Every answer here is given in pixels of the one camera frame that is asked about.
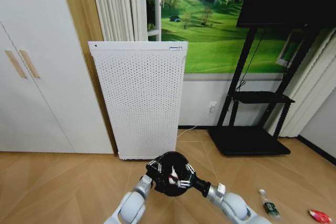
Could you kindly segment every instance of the grass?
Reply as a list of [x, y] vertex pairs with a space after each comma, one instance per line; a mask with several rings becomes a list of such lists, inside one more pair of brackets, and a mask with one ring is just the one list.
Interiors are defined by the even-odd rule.
[[[202, 26], [205, 6], [212, 9], [212, 14], [206, 26]], [[180, 0], [176, 8], [163, 8], [162, 40], [189, 41], [186, 73], [234, 72], [247, 34], [246, 28], [236, 27], [240, 8], [240, 4], [233, 4], [229, 8], [214, 8], [212, 3], [199, 0]], [[191, 20], [184, 28], [186, 13], [191, 14]], [[179, 15], [181, 22], [170, 22], [169, 17], [172, 15]], [[254, 52], [262, 32], [262, 29], [258, 31], [249, 57]], [[287, 31], [268, 29], [249, 72], [283, 72], [284, 67], [277, 65], [276, 60], [285, 44], [287, 34]]]

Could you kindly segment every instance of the wooden handle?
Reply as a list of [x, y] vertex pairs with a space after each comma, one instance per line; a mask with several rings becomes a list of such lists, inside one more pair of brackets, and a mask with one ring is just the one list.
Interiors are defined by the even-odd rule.
[[26, 74], [23, 72], [23, 69], [21, 68], [19, 62], [17, 61], [17, 59], [15, 58], [14, 54], [12, 51], [10, 50], [5, 50], [7, 56], [9, 57], [9, 60], [11, 61], [11, 63], [13, 64], [14, 68], [16, 69], [16, 71], [18, 72], [19, 76], [22, 78], [27, 78]]
[[20, 54], [27, 63], [28, 68], [30, 69], [31, 73], [35, 78], [40, 78], [40, 75], [38, 74], [33, 62], [31, 61], [30, 57], [28, 56], [28, 53], [25, 50], [20, 50]]

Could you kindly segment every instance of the power outlet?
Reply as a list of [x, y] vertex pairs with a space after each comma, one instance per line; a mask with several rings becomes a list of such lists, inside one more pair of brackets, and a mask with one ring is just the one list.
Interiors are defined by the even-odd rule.
[[210, 102], [210, 105], [209, 105], [210, 113], [215, 111], [216, 106], [217, 106], [217, 102]]

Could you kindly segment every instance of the perforated panel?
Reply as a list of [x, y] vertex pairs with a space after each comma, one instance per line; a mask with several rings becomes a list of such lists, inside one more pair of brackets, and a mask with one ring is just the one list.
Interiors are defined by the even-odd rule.
[[175, 150], [187, 42], [89, 46], [119, 157], [151, 159]]

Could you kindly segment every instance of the wardrobe door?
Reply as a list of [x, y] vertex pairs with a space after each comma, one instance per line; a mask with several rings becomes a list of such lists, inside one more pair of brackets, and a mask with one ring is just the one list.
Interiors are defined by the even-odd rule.
[[0, 151], [74, 152], [2, 26]]
[[67, 1], [0, 3], [8, 31], [75, 151], [112, 153]]

